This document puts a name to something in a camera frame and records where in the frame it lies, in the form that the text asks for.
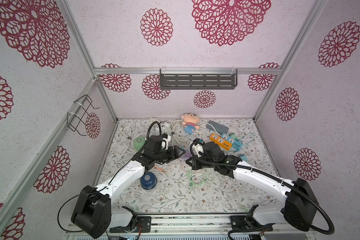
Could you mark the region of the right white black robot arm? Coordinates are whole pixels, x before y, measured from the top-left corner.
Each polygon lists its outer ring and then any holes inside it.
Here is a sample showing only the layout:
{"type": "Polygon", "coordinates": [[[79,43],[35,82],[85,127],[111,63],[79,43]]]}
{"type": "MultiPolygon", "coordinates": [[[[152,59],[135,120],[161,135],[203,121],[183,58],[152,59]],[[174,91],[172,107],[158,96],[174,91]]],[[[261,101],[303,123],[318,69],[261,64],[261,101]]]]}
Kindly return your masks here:
{"type": "Polygon", "coordinates": [[[213,168],[232,179],[249,183],[277,198],[279,204],[260,208],[253,205],[244,217],[242,227],[233,228],[232,234],[271,230],[275,224],[289,224],[303,232],[314,230],[332,235],[335,226],[329,215],[320,206],[309,183],[301,178],[295,181],[266,173],[253,167],[241,158],[225,155],[214,142],[205,143],[195,139],[190,145],[191,158],[187,164],[193,170],[213,168]]]}

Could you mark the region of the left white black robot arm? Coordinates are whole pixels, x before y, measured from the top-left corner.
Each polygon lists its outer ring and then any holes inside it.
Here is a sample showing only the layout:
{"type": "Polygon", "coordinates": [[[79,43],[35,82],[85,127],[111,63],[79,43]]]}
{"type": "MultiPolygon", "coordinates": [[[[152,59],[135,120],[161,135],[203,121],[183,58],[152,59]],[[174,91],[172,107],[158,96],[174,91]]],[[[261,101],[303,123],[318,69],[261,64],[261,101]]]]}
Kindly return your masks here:
{"type": "Polygon", "coordinates": [[[152,136],[109,180],[95,187],[86,186],[80,194],[72,213],[71,222],[94,239],[113,228],[127,228],[132,231],[138,224],[138,214],[128,207],[114,211],[115,199],[139,180],[156,164],[166,164],[182,157],[186,151],[169,145],[170,137],[152,136]]]}

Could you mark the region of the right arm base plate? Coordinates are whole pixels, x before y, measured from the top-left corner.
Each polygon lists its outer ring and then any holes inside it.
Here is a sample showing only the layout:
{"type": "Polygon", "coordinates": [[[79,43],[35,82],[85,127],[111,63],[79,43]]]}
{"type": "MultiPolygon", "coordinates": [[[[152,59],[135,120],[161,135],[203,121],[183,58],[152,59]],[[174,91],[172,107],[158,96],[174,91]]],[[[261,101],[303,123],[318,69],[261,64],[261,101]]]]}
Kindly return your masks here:
{"type": "Polygon", "coordinates": [[[233,233],[249,233],[249,232],[262,232],[272,231],[273,225],[261,225],[254,220],[253,217],[244,215],[230,216],[232,226],[231,232],[233,233]]]}

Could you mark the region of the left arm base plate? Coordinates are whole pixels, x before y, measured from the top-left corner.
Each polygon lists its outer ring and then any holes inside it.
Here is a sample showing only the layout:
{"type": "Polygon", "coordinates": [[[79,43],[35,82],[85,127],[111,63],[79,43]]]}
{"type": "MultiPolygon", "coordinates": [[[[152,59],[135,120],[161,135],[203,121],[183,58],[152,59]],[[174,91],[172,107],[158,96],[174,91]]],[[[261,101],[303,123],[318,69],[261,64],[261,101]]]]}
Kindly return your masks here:
{"type": "Polygon", "coordinates": [[[110,233],[149,233],[151,231],[152,217],[137,216],[127,227],[115,227],[109,230],[110,233]]]}

